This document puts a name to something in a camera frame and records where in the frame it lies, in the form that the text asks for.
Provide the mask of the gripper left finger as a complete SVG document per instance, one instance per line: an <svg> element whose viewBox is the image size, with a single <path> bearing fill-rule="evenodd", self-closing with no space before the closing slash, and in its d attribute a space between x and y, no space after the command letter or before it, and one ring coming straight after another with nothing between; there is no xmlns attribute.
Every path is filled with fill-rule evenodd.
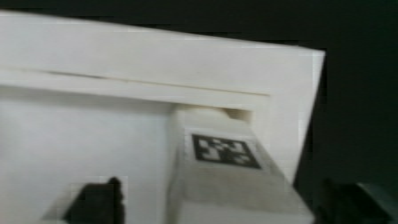
<svg viewBox="0 0 398 224"><path fill-rule="evenodd" d="M125 224L123 183L113 177L106 183L90 183L67 210L68 224Z"/></svg>

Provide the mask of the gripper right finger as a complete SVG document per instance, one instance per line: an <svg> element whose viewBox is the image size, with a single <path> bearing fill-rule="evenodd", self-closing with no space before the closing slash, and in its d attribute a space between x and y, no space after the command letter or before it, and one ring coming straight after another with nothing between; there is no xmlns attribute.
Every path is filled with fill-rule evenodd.
<svg viewBox="0 0 398 224"><path fill-rule="evenodd" d="M376 184L324 181L317 224L398 224L398 201Z"/></svg>

